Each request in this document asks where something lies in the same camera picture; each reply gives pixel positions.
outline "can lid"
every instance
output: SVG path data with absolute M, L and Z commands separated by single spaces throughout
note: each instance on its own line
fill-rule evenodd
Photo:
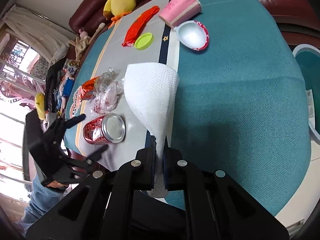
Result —
M 139 38 L 137 38 L 136 42 L 134 43 L 134 47 L 137 50 L 144 50 L 148 48 L 154 40 L 152 33 L 144 33 Z
M 119 143 L 124 139 L 125 125 L 118 114 L 106 114 L 101 123 L 101 130 L 103 136 L 111 143 Z

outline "human hand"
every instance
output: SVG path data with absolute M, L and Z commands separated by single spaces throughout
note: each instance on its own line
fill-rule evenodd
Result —
M 69 187 L 69 184 L 61 184 L 61 183 L 59 183 L 59 182 L 57 182 L 57 181 L 52 181 L 52 182 L 50 182 L 48 185 L 47 185 L 47 187 L 55 187 L 55 188 L 57 188 L 57 187 Z

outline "pink paper cup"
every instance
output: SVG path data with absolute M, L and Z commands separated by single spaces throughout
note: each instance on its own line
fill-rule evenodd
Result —
M 201 12 L 199 0 L 171 0 L 159 12 L 159 18 L 171 28 L 179 26 Z

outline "curtain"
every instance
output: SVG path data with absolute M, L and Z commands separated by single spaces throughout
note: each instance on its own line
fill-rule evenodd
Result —
M 44 57 L 40 56 L 38 61 L 33 65 L 32 69 L 29 71 L 31 75 L 36 76 L 42 80 L 45 80 L 47 72 L 49 69 L 49 63 L 45 60 Z
M 24 8 L 12 6 L 2 21 L 14 31 L 18 38 L 44 57 L 49 65 L 68 53 L 68 38 L 37 21 L 34 15 Z

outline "green lid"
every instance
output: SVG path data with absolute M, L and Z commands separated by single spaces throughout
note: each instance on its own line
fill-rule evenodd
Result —
M 154 37 L 152 33 L 143 33 L 134 43 L 134 47 L 137 50 L 144 50 L 151 45 Z

